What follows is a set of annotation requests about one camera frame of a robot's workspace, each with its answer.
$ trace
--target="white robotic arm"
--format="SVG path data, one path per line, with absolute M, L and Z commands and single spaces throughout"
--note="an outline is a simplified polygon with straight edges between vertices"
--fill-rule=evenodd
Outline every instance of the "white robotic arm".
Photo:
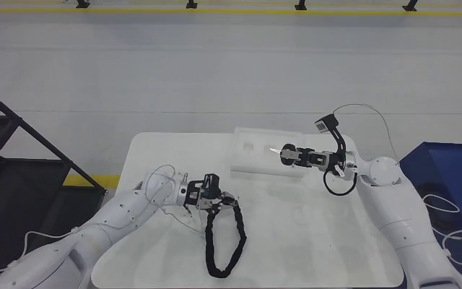
M 347 195 L 356 187 L 370 219 L 395 249 L 408 288 L 461 289 L 462 275 L 438 244 L 427 208 L 398 162 L 387 157 L 366 162 L 357 153 L 347 152 L 333 114 L 315 124 L 321 132 L 332 133 L 338 144 L 337 152 L 315 152 L 286 144 L 279 151 L 282 163 L 317 167 L 325 172 L 328 191 L 337 196 Z M 345 193 L 333 192 L 326 183 L 327 173 L 353 180 L 353 187 Z
M 170 166 L 170 175 L 160 168 Z M 187 182 L 188 174 L 176 175 L 171 165 L 147 173 L 141 185 L 112 198 L 95 216 L 66 237 L 42 246 L 12 262 L 0 275 L 1 289 L 86 289 L 97 260 L 115 243 L 143 225 L 165 206 L 205 206 L 218 213 L 236 207 L 234 196 L 218 189 L 218 177 Z M 214 182 L 203 190 L 196 184 Z

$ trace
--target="wire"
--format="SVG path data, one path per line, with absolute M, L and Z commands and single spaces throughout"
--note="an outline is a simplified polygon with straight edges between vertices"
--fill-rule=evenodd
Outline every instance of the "wire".
M 426 199 L 427 197 L 435 197 L 435 198 L 438 198 L 438 199 L 442 199 L 443 201 L 446 201 L 446 202 L 448 202 L 449 204 L 453 205 L 453 206 L 455 207 L 456 210 L 455 210 L 455 211 L 450 211 L 450 210 L 441 209 L 441 208 L 439 208 L 439 207 L 433 207 L 432 205 L 427 204 L 427 203 L 425 202 L 425 199 Z M 435 209 L 435 210 L 438 210 L 438 211 L 442 211 L 442 212 L 460 212 L 460 211 L 461 211 L 461 209 L 459 209 L 459 207 L 457 207 L 456 204 L 454 204 L 453 202 L 451 202 L 451 201 L 449 201 L 449 200 L 447 200 L 447 199 L 445 199 L 445 198 L 443 198 L 443 197 L 437 196 L 437 195 L 435 195 L 435 194 L 428 194 L 428 195 L 425 195 L 425 197 L 422 198 L 422 201 L 424 201 L 424 203 L 425 203 L 425 205 L 426 205 L 427 207 L 431 207 L 432 209 Z
M 438 198 L 438 199 L 442 199 L 443 201 L 446 201 L 446 202 L 448 202 L 449 204 L 453 205 L 453 206 L 455 207 L 456 210 L 455 210 L 455 211 L 450 211 L 450 210 L 441 209 L 441 208 L 439 208 L 439 207 L 434 207 L 434 206 L 432 206 L 432 205 L 430 205 L 430 204 L 428 204 L 428 203 L 425 202 L 425 199 L 426 199 L 427 197 L 435 197 L 435 198 Z M 459 207 L 457 207 L 456 204 L 452 203 L 452 202 L 449 201 L 448 199 L 445 199 L 445 198 L 443 198 L 443 197 L 437 196 L 437 195 L 435 195 L 435 194 L 427 194 L 427 195 L 425 195 L 425 196 L 422 198 L 422 201 L 424 202 L 424 204 L 425 204 L 427 207 L 431 207 L 432 209 L 435 209 L 435 210 L 438 210 L 438 211 L 441 211 L 441 212 L 455 212 L 455 213 L 457 213 L 457 212 L 460 212 L 460 211 L 461 211 L 461 209 L 460 209 Z M 454 231 L 454 232 L 452 232 L 452 233 L 449 233 L 449 234 L 445 235 L 445 234 L 441 233 L 440 231 L 438 231 L 437 229 L 435 229 L 435 228 L 433 228 L 433 227 L 432 227 L 432 229 L 434 230 L 434 232 L 436 232 L 436 233 L 438 233 L 438 234 L 444 236 L 443 242 L 441 243 L 441 245 L 443 246 L 443 250 L 449 252 L 449 255 L 448 255 L 449 260 L 451 260 L 452 262 L 454 262 L 454 263 L 456 263 L 456 264 L 462 265 L 462 262 L 456 261 L 456 260 L 450 255 L 450 251 L 446 248 L 446 241 L 447 241 L 448 239 L 462 240 L 462 237 L 453 237 L 453 235 L 455 235 L 455 234 L 462 233 L 462 230 L 456 230 L 456 231 Z
M 327 181 L 326 181 L 327 172 L 328 171 L 324 171 L 324 176 L 323 176 L 324 186 L 326 187 L 328 192 L 333 194 L 334 196 L 339 196 L 339 197 L 346 196 L 347 194 L 351 193 L 354 190 L 354 188 L 356 187 L 358 173 L 354 173 L 353 186 L 348 191 L 346 191 L 344 193 L 336 193 L 335 191 L 332 191 L 331 188 L 329 188 L 329 186 L 327 185 Z
M 161 173 L 157 173 L 158 170 L 160 170 L 161 168 L 165 168 L 165 167 L 171 167 L 173 169 L 173 174 L 171 177 L 169 176 L 166 176 L 166 175 L 162 175 Z M 168 183 L 164 184 L 163 186 L 161 186 L 158 190 L 156 190 L 156 192 L 154 193 L 154 195 L 152 196 L 151 199 L 149 199 L 147 197 L 147 187 L 148 187 L 148 184 L 149 184 L 149 181 L 151 180 L 151 177 L 153 175 L 158 175 L 158 176 L 164 176 L 165 178 L 168 178 L 170 181 L 173 182 L 173 177 L 175 176 L 176 174 L 176 169 L 173 165 L 161 165 L 160 167 L 156 168 L 152 173 L 151 175 L 149 176 L 149 178 L 147 179 L 146 181 L 146 186 L 144 187 L 144 196 L 146 197 L 146 199 L 149 201 L 149 203 L 152 202 L 152 200 L 154 199 L 154 197 L 156 196 L 156 194 L 160 191 L 160 189 L 162 189 L 164 186 L 166 186 Z
M 190 228 L 191 230 L 193 230 L 193 231 L 195 231 L 195 232 L 197 232 L 197 233 L 200 233 L 200 234 L 203 234 L 203 233 L 204 233 L 204 232 L 202 232 L 202 231 L 200 231 L 200 230 L 197 230 L 197 229 L 195 229 L 195 228 L 193 228 L 193 227 L 191 227 L 191 226 L 189 226 L 189 225 L 186 225 L 186 224 L 183 223 L 180 219 L 178 219 L 177 216 L 175 216 L 173 213 L 171 213 L 171 212 L 166 212 L 165 209 L 164 209 L 163 207 L 161 207 L 161 206 L 158 206 L 158 207 L 159 207 L 159 209 L 161 209 L 161 210 L 164 212 L 164 214 L 166 214 L 166 215 L 171 215 L 172 217 L 175 218 L 175 220 L 177 220 L 180 224 L 186 226 L 187 228 Z
M 372 109 L 373 111 L 375 111 L 376 113 L 378 113 L 378 115 L 382 118 L 383 123 L 385 124 L 385 128 L 387 129 L 388 141 L 390 142 L 391 150 L 393 150 L 393 154 L 395 155 L 395 159 L 396 159 L 396 161 L 399 163 L 398 155 L 396 154 L 395 147 L 393 146 L 393 142 L 391 141 L 390 129 L 388 128 L 387 121 L 385 120 L 385 118 L 383 117 L 383 115 L 380 113 L 380 111 L 378 111 L 377 109 L 375 109 L 375 108 L 372 107 L 371 105 L 368 105 L 368 104 L 365 104 L 365 103 L 348 103 L 348 104 L 339 106 L 338 108 L 334 109 L 334 111 L 333 111 L 332 113 L 335 113 L 335 112 L 338 111 L 340 108 L 344 108 L 344 107 L 346 107 L 346 106 L 354 106 L 354 105 L 363 106 L 363 107 L 365 107 L 365 108 Z
M 448 238 L 453 238 L 452 235 L 460 234 L 460 233 L 462 233 L 462 230 L 455 230 L 454 232 L 452 232 L 452 233 L 448 234 L 446 237 L 444 237 L 444 239 L 443 239 L 443 250 L 449 251 L 449 250 L 446 249 L 446 245 L 445 245 L 446 240 L 447 240 Z M 462 265 L 462 262 L 459 262 L 459 261 L 454 260 L 454 258 L 453 258 L 451 255 L 449 255 L 448 258 L 449 258 L 452 262 L 454 262 L 454 263 L 456 263 L 456 264 L 459 264 L 459 265 Z
M 29 237 L 30 234 L 35 234 L 35 235 L 39 235 L 39 236 L 43 236 L 43 237 L 47 237 L 47 238 L 60 239 L 60 238 L 67 237 L 67 236 L 71 235 L 72 233 L 74 233 L 74 231 L 70 231 L 70 232 L 65 233 L 64 235 L 61 235 L 61 236 L 52 236 L 52 235 L 48 235 L 48 234 L 44 234 L 44 233 L 40 233 L 40 232 L 35 232 L 33 230 L 27 232 L 24 235 L 24 249 L 22 250 L 21 257 L 18 258 L 16 261 L 18 262 L 19 260 L 24 258 L 25 254 L 26 254 L 26 251 L 27 251 L 27 238 Z M 0 269 L 0 272 L 5 271 L 6 269 L 8 269 L 8 267 Z

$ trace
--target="white foam block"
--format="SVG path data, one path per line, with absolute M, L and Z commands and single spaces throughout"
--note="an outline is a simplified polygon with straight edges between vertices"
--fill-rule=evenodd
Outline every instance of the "white foam block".
M 299 132 L 237 127 L 231 171 L 302 178 L 306 169 L 283 165 L 279 154 L 270 150 L 280 150 L 285 144 L 305 147 L 305 138 Z

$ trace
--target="black stand leg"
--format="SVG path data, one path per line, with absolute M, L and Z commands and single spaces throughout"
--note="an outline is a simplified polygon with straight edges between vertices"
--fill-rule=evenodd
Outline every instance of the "black stand leg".
M 0 111 L 7 116 L 11 122 L 15 126 L 20 126 L 24 129 L 28 134 L 33 136 L 36 140 L 39 141 L 44 147 L 49 149 L 53 154 L 55 154 L 58 158 L 62 159 L 69 167 L 71 167 L 74 171 L 76 171 L 79 175 L 81 175 L 84 179 L 86 179 L 90 184 L 92 184 L 95 188 L 101 189 L 105 191 L 105 189 L 99 185 L 91 176 L 88 176 L 78 165 L 76 165 L 72 160 L 70 160 L 65 154 L 63 154 L 57 147 L 51 144 L 45 137 L 38 133 L 35 129 L 33 129 L 27 122 L 25 122 L 21 117 L 19 117 L 14 111 L 9 109 L 6 105 L 4 105 L 0 101 Z
M 186 4 L 186 9 L 195 9 L 197 8 L 197 3 L 194 3 L 194 0 L 189 0 Z
M 77 5 L 76 8 L 87 8 L 90 5 L 90 3 L 85 2 L 85 0 L 77 0 L 77 2 L 79 2 L 79 5 Z
M 417 11 L 415 9 L 416 4 L 417 4 L 417 0 L 411 0 L 406 6 L 403 6 L 403 8 L 406 11 Z
M 306 10 L 305 0 L 299 0 L 298 4 L 295 5 L 295 10 Z

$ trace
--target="metal rack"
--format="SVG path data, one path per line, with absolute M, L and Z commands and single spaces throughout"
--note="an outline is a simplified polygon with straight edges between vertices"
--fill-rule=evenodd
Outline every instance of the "metal rack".
M 62 235 L 89 220 L 107 191 L 31 125 L 0 102 L 0 153 L 19 128 L 24 129 L 58 160 L 5 158 L 0 155 L 0 267 L 17 259 L 30 230 Z M 70 170 L 92 186 L 64 186 Z M 28 251 L 53 240 L 29 238 Z

